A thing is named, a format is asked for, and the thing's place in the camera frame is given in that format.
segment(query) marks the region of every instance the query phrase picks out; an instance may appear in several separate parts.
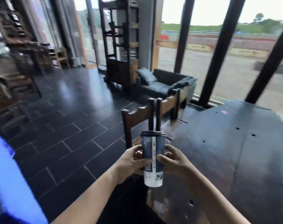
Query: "right hand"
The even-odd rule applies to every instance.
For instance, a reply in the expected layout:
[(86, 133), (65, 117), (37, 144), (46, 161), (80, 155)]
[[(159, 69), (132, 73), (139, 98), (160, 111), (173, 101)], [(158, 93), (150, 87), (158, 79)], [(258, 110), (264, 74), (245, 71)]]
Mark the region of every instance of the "right hand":
[(193, 164), (188, 158), (177, 148), (172, 145), (165, 145), (165, 149), (169, 150), (164, 155), (157, 154), (156, 159), (164, 165), (166, 173), (174, 173), (183, 177), (187, 169), (194, 169)]

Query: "forearm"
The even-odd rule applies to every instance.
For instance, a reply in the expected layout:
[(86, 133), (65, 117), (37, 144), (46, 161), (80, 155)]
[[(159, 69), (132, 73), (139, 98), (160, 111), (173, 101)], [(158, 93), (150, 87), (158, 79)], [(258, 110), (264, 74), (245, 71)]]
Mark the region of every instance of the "forearm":
[(194, 166), (185, 170), (187, 187), (198, 196), (211, 224), (250, 224)]
[(53, 224), (96, 223), (117, 184), (114, 169), (110, 168), (59, 215)]

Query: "hand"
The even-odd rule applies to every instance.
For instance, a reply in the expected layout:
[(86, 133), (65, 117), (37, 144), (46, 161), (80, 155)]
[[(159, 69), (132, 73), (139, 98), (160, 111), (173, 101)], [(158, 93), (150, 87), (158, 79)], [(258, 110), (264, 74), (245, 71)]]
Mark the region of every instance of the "hand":
[(188, 158), (177, 148), (172, 145), (165, 145), (165, 149), (169, 150), (164, 155), (156, 155), (156, 159), (164, 165), (165, 173), (174, 173), (183, 177), (186, 169), (195, 169)]
[(142, 153), (139, 151), (140, 149), (141, 145), (136, 145), (127, 149), (111, 167), (116, 175), (118, 184), (121, 184), (133, 173), (143, 173), (140, 168), (152, 163), (152, 159), (142, 159)]

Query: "sky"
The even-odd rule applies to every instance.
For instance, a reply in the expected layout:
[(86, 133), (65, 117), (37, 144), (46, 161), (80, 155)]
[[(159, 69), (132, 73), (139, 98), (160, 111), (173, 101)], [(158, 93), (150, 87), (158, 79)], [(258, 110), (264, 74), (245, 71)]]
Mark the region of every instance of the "sky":
[[(180, 23), (185, 0), (164, 0), (162, 21)], [(223, 23), (230, 0), (195, 0), (191, 25), (220, 25)], [(283, 20), (283, 0), (246, 0), (239, 22), (251, 23), (257, 13), (264, 19)]]

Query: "concrete ground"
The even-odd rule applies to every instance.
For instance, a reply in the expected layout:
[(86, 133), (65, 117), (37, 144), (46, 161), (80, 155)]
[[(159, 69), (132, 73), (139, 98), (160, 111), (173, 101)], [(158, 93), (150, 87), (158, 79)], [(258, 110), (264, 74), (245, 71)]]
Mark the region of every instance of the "concrete ground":
[[(200, 95), (213, 53), (186, 50), (181, 73), (198, 79), (195, 94)], [(173, 71), (176, 49), (160, 47), (158, 68)], [(228, 55), (214, 87), (213, 95), (244, 100), (259, 72), (253, 69), (261, 59)], [(283, 75), (275, 74), (257, 102), (283, 114)]]

